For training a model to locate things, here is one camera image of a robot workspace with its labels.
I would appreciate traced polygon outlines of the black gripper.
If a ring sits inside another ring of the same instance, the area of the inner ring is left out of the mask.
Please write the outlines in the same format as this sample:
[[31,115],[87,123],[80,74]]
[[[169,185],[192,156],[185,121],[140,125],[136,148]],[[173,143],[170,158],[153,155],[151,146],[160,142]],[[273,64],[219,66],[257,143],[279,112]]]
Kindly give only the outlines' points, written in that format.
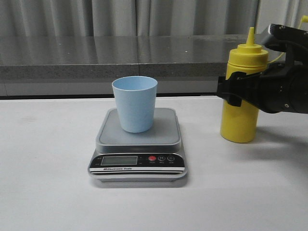
[[288,45],[285,63],[272,64],[261,75],[236,71],[229,78],[218,77],[216,95],[231,106],[246,101],[266,113],[306,114],[308,67],[295,64],[295,49]]

